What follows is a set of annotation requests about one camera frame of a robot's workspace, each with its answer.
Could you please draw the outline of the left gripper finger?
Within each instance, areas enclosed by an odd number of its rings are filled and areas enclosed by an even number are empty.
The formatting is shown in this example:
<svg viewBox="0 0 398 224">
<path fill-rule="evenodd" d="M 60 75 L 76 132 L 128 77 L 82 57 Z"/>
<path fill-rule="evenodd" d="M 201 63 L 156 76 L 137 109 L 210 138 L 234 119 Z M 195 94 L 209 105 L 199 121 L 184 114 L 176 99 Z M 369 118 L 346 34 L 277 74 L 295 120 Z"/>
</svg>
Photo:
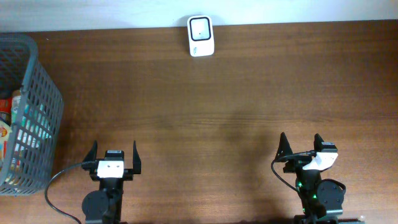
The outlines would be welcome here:
<svg viewBox="0 0 398 224">
<path fill-rule="evenodd" d="M 98 142 L 97 140 L 94 140 L 93 145 L 87 155 L 85 156 L 83 162 L 94 162 L 96 160 L 96 155 L 97 155 L 97 149 L 98 149 Z"/>
<path fill-rule="evenodd" d="M 136 141 L 133 142 L 132 163 L 133 163 L 133 173 L 140 174 L 141 173 L 142 164 L 141 164 L 141 158 L 140 158 L 139 153 L 137 151 Z"/>
</svg>

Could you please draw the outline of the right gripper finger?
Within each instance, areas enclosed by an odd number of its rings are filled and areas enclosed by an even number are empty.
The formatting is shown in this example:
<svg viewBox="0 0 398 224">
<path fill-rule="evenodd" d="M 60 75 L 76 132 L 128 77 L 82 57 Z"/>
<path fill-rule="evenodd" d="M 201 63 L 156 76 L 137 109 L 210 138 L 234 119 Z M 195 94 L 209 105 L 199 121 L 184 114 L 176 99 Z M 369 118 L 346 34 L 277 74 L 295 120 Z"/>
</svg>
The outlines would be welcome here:
<svg viewBox="0 0 398 224">
<path fill-rule="evenodd" d="M 323 142 L 324 142 L 324 140 L 322 139 L 322 137 L 318 133 L 316 133 L 314 135 L 314 142 L 313 142 L 314 150 L 322 151 L 324 148 Z"/>
<path fill-rule="evenodd" d="M 280 134 L 279 146 L 278 146 L 275 158 L 280 159 L 284 156 L 290 156 L 292 154 L 293 154 L 292 148 L 290 147 L 290 144 L 287 140 L 287 136 L 285 135 L 284 132 L 282 132 Z"/>
</svg>

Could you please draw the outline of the spaghetti pack orange ends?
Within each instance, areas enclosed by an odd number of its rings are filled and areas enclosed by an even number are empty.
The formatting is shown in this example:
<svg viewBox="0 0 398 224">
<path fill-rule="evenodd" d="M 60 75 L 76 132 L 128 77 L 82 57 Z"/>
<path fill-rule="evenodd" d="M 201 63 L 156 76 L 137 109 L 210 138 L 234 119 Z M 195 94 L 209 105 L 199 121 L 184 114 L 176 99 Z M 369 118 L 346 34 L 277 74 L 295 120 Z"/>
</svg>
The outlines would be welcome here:
<svg viewBox="0 0 398 224">
<path fill-rule="evenodd" d="M 11 125 L 16 121 L 17 111 L 21 102 L 20 90 L 1 91 L 1 120 Z"/>
</svg>

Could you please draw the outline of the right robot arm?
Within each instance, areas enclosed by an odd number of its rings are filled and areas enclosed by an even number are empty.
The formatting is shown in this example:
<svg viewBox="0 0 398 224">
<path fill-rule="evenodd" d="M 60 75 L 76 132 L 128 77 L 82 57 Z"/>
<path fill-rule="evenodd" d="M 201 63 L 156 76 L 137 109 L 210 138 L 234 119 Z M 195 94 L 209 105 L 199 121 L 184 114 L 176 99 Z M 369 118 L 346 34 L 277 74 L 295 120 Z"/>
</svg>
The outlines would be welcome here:
<svg viewBox="0 0 398 224">
<path fill-rule="evenodd" d="M 279 146 L 271 170 L 285 185 L 295 191 L 302 203 L 302 215 L 294 216 L 294 223 L 338 223 L 343 213 L 342 204 L 346 186 L 333 179 L 322 179 L 321 173 L 332 167 L 338 157 L 338 148 L 326 142 L 319 134 L 314 136 L 313 150 L 294 153 L 285 133 L 280 134 Z M 283 172 L 296 175 L 290 185 L 273 168 L 283 163 Z"/>
</svg>

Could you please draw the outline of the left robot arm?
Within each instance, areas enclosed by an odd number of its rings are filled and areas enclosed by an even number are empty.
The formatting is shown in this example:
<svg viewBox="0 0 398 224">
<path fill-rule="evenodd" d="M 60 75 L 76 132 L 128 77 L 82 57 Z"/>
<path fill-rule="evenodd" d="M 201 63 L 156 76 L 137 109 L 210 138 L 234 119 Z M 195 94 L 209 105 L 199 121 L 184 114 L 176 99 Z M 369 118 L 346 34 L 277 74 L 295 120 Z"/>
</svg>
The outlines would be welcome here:
<svg viewBox="0 0 398 224">
<path fill-rule="evenodd" d="M 124 151 L 108 150 L 102 159 L 97 158 L 98 142 L 85 156 L 81 168 L 89 172 L 92 181 L 99 182 L 99 189 L 83 199 L 81 209 L 86 223 L 121 223 L 124 183 L 141 174 L 141 158 L 136 142 L 132 147 L 132 167 L 124 166 Z"/>
</svg>

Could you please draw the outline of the yellow snack bag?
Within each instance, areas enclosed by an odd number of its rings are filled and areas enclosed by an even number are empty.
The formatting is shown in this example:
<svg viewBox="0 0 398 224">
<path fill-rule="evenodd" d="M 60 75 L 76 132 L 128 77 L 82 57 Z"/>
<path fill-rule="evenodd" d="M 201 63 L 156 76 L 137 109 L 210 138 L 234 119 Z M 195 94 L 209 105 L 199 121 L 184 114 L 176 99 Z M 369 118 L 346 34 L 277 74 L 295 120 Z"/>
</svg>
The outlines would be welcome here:
<svg viewBox="0 0 398 224">
<path fill-rule="evenodd" d="M 7 152 L 7 143 L 9 140 L 9 137 L 12 133 L 11 127 L 4 122 L 3 120 L 0 121 L 0 132 L 1 132 L 1 138 L 0 138 L 0 144 L 1 144 L 1 168 L 4 165 L 4 160 L 6 157 L 6 152 Z"/>
</svg>

